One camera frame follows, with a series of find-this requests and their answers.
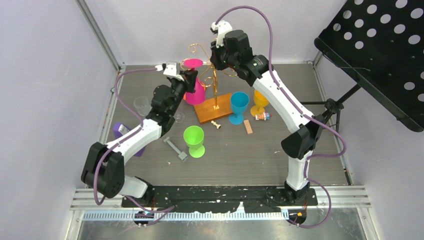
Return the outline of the green plastic wine glass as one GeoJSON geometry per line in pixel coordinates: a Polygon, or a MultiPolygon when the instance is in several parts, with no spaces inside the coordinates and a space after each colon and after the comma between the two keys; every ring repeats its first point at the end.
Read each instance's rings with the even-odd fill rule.
{"type": "Polygon", "coordinates": [[[192,125],[187,127],[183,132],[183,139],[188,146],[191,157],[201,158],[205,154],[205,133],[200,126],[192,125]]]}

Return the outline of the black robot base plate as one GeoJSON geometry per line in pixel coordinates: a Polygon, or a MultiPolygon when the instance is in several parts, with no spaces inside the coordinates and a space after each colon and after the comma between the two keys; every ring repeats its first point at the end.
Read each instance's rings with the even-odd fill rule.
{"type": "Polygon", "coordinates": [[[274,213],[280,207],[303,208],[317,206],[316,192],[309,188],[295,198],[283,186],[150,186],[141,198],[122,200],[122,207],[166,210],[173,207],[175,213],[234,213],[243,206],[246,213],[274,213]]]}

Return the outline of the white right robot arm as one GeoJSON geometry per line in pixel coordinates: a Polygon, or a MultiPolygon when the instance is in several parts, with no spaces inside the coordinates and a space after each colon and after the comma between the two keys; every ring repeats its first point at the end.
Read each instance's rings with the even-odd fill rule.
{"type": "Polygon", "coordinates": [[[233,69],[237,76],[259,91],[273,106],[290,131],[281,141],[288,155],[288,174],[284,182],[285,198],[291,205],[299,205],[306,197],[310,182],[307,180],[307,158],[313,153],[322,129],[305,117],[307,110],[279,79],[269,60],[253,54],[248,35],[243,30],[211,32],[217,38],[210,44],[211,63],[217,70],[233,69]]]}

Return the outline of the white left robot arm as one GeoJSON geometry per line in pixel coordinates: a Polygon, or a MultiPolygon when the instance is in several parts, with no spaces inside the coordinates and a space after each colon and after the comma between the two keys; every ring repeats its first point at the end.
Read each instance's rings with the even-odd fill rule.
{"type": "Polygon", "coordinates": [[[197,75],[194,69],[167,74],[170,85],[162,84],[154,89],[151,110],[138,126],[114,141],[95,142],[90,146],[81,181],[105,198],[130,196],[141,207],[148,207],[154,199],[148,190],[149,183],[125,175],[125,165],[137,152],[171,129],[184,94],[195,92],[197,75]]]}

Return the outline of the gold rack with wooden base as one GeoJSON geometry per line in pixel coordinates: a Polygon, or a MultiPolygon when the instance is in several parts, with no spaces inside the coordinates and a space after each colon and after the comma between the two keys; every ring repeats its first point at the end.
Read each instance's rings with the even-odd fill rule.
{"type": "MultiPolygon", "coordinates": [[[[184,59],[180,66],[188,70],[197,70],[187,68],[183,62],[188,58],[184,59]]],[[[218,94],[218,76],[217,70],[210,60],[202,60],[206,70],[200,74],[197,78],[201,85],[205,88],[205,101],[198,105],[192,105],[200,124],[210,123],[224,117],[230,116],[233,111],[230,107],[230,98],[232,93],[218,94]]]]}

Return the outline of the pink plastic wine glass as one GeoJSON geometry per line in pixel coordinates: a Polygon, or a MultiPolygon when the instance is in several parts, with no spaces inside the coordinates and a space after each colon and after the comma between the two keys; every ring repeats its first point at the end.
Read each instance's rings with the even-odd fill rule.
{"type": "MultiPolygon", "coordinates": [[[[201,67],[203,65],[203,61],[198,58],[188,58],[183,61],[183,65],[186,68],[194,69],[201,67]]],[[[190,105],[199,105],[205,101],[205,88],[200,83],[199,78],[197,77],[194,85],[194,92],[187,92],[185,95],[185,101],[190,105]]]]}

